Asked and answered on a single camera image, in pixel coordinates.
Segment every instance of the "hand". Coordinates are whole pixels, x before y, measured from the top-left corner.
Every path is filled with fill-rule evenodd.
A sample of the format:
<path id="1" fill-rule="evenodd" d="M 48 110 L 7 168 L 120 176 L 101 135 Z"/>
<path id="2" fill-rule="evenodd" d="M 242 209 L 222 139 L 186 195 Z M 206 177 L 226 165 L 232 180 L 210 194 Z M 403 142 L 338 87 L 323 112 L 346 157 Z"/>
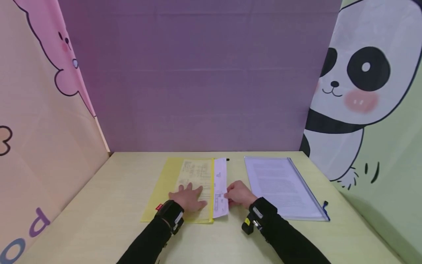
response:
<path id="1" fill-rule="evenodd" d="M 168 193 L 170 200 L 178 203 L 185 212 L 196 212 L 201 210 L 207 205 L 207 201 L 198 201 L 199 195 L 202 192 L 202 186 L 198 189 L 192 190 L 192 183 L 190 182 L 186 189 L 183 185 L 179 186 L 177 193 Z"/>
<path id="2" fill-rule="evenodd" d="M 258 199 L 242 181 L 230 184 L 224 197 L 229 199 L 229 207 L 241 204 L 246 209 Z"/>

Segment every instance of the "green wall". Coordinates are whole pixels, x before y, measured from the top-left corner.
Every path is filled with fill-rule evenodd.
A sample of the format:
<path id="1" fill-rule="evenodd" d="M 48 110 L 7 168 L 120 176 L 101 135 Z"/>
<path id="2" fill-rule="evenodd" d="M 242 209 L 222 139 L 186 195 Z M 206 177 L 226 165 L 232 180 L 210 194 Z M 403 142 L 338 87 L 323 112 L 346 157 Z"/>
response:
<path id="1" fill-rule="evenodd" d="M 344 0 L 342 6 L 355 1 Z M 336 187 L 407 263 L 422 263 L 422 70 L 399 107 L 365 128 L 353 167 L 359 184 Z M 371 183 L 377 164 L 378 179 Z"/>

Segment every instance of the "purple backdrop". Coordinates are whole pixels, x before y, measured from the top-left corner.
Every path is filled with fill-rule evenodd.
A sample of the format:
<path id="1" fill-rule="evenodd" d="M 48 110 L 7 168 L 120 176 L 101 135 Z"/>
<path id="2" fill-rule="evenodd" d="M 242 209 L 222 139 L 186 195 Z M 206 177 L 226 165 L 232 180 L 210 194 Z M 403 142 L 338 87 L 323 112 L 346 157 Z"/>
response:
<path id="1" fill-rule="evenodd" d="M 111 151 L 298 150 L 340 0 L 59 0 Z"/>

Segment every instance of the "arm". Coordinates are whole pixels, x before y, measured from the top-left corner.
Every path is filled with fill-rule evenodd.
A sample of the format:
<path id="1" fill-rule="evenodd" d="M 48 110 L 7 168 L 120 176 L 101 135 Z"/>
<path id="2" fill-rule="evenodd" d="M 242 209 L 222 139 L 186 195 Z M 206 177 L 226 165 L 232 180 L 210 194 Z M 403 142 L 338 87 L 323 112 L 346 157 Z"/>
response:
<path id="1" fill-rule="evenodd" d="M 262 219 L 258 220 L 262 226 L 262 235 L 285 264 L 330 264 L 319 249 L 278 215 L 277 209 L 265 198 L 257 199 L 249 207 L 252 214 L 253 208 L 262 213 Z"/>
<path id="2" fill-rule="evenodd" d="M 243 182 L 230 184 L 224 197 L 229 199 L 230 207 L 241 204 L 249 209 L 262 227 L 262 235 L 285 264 L 330 264 L 318 248 L 277 214 L 277 208 L 264 198 L 258 199 Z"/>
<path id="3" fill-rule="evenodd" d="M 169 225 L 161 218 L 154 218 L 132 242 L 117 264 L 154 264 L 170 237 Z"/>
<path id="4" fill-rule="evenodd" d="M 189 183 L 186 189 L 180 185 L 178 192 L 169 193 L 170 201 L 163 204 L 117 264 L 154 264 L 171 234 L 176 234 L 182 225 L 183 213 L 196 212 L 207 205 L 206 201 L 198 201 L 201 192 L 202 186 L 192 190 L 192 183 Z"/>

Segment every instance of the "black wristband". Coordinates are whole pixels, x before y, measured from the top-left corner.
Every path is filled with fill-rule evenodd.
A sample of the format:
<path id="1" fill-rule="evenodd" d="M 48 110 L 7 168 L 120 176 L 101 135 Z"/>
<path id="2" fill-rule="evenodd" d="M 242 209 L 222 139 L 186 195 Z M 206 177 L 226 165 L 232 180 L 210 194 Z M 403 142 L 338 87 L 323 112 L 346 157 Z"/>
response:
<path id="1" fill-rule="evenodd" d="M 277 208 L 264 197 L 261 197 L 249 206 L 249 212 L 253 215 L 255 221 L 262 227 L 265 227 L 266 218 L 268 216 L 276 215 Z"/>
<path id="2" fill-rule="evenodd" d="M 184 210 L 178 203 L 168 200 L 160 207 L 155 217 L 165 220 L 170 225 L 170 232 L 174 235 L 184 222 L 183 213 Z"/>

